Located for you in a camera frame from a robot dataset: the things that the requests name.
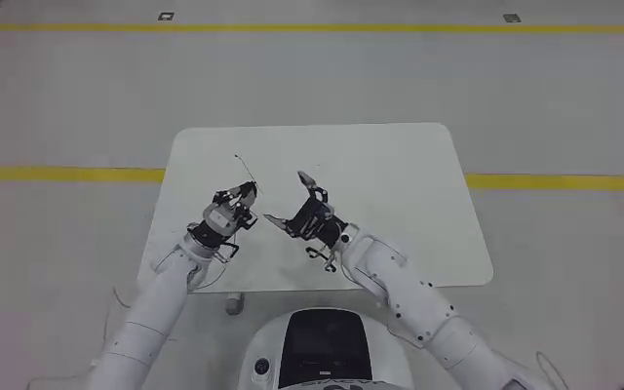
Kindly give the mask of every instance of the yellow tape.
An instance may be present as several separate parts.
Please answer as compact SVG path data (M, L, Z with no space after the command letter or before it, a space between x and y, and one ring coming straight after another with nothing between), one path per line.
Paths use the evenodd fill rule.
M467 174L471 189L624 191L624 176Z
M165 170L142 168L0 167L4 181L162 182Z
M0 31L110 32L442 32L452 34L624 34L615 24L105 24L0 23Z
M162 169L0 167L0 181L118 181L160 183ZM471 189L624 191L619 175L487 175L466 174Z

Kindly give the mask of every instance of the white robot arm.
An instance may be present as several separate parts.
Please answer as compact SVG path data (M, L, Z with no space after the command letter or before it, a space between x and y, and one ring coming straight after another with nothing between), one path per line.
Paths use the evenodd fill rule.
M204 210L201 223L191 223L174 250L156 266L156 279L139 295L114 341L99 358L87 389L136 390L149 374L182 312L188 293L204 280L214 258L226 262L238 247L227 241L240 228L257 222L251 206L257 188L248 181L218 191ZM219 253L232 247L229 258Z
M417 270L417 264L352 223L338 218L328 193L312 177L299 172L310 197L293 219L265 215L290 236L319 239L330 254L308 248L311 257L326 260L326 270L340 256L359 285L373 293L465 390L542 390L552 386L541 376L504 358L457 312Z

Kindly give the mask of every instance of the cable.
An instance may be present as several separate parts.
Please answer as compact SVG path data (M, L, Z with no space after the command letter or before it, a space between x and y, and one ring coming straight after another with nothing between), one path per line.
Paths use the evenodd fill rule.
M546 371L546 369L544 369L544 366L542 365L542 362L540 361L539 357L542 357L544 359L544 361L546 361L551 369L553 369L553 371L555 372L555 374L559 377L559 380L562 382L562 384L564 385L564 389L565 390L569 390L569 386L567 386L566 380L564 379L564 376L562 375L562 373L557 369L557 367L555 367L555 365L553 364L553 362L550 361L550 359L548 359L548 356L546 356L546 354L544 354L541 351L537 351L535 352L535 360L537 361L537 365L539 366L539 369L542 370L542 372L544 373L544 375L546 375L546 378L548 378L548 381L550 382L550 384L558 389L559 387L555 384L555 382L553 381L553 379L550 377L550 375L548 374L548 372Z
M213 281L211 281L211 282L210 282L210 283L208 283L207 285L204 285L204 286L200 286L200 287L198 287L197 289L195 289L195 290L194 290L193 292L191 292L191 293L195 293L195 292L196 292L196 291L198 291L198 290L205 289L205 288L210 287L210 286L212 286L213 284L215 284L215 283L216 283L219 279L221 279L221 276L223 276L223 273L225 272L225 270L226 270L226 269L227 269L227 266L224 266L224 267L223 267L223 269L221 270L221 273L220 273L220 274L218 274L218 276L216 277L216 279L214 279Z
M154 268L154 272L157 272L157 271L158 271L158 268L161 266L161 264L162 264L162 263L164 263L164 262L165 262L165 260L166 260L166 259L168 259L170 255L174 254L174 252L175 252L175 251L177 251L178 249L179 249L179 245L178 245L178 244L176 244L176 245L174 246L174 249L173 249L171 252L169 252L169 253L168 253L165 257L163 257L163 259L162 259L162 260L160 260L160 262L158 263L158 265L156 265L156 268Z
M394 333L393 331L390 330L390 317L388 317L388 321L386 322L386 329L388 330L388 333L394 335L395 337L401 339L402 341L406 342L407 344L411 345L412 347L421 350L423 347L413 343L411 340L409 340L406 337L401 336L400 334Z
M130 309L130 305L127 303L124 303L123 300L121 300L121 298L119 297L119 294L117 293L117 289L113 288L113 294L115 295L115 299L117 299L117 302L122 305L123 307Z
M117 289L113 288L113 296L115 297L115 300L122 305L125 308L130 308L130 305L124 303L121 298L119 297L119 294L117 293ZM102 336L101 336L101 346L99 348L99 351L97 351L97 355L101 355L101 353L104 351L104 348L106 347L106 342L108 340L108 318L110 317L110 311L112 309L112 303L114 303L113 301L108 302L108 305L106 306L106 316L104 317L104 326L102 329ZM85 376L86 374L88 374L89 372L91 372L91 370L94 368L94 366L89 366L88 368L75 373L73 375L61 375L61 376L35 376L33 378L30 378L28 380L28 383L26 384L25 390L30 390L31 386L33 383L35 382L53 382L53 381L65 381L65 380L72 380L72 379L78 379L81 378L83 376Z

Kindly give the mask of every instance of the white tabletop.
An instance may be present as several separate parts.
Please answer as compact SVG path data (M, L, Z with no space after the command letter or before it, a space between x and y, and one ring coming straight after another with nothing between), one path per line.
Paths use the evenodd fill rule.
M418 261L436 286L478 286L492 266L447 128L436 123L187 129L177 135L138 273L167 255L199 221L217 190L250 180L252 210L291 218L307 199L296 171L329 192L338 217L388 240ZM259 218L236 237L241 249L204 293L355 289L294 240ZM207 282L223 265L213 261Z

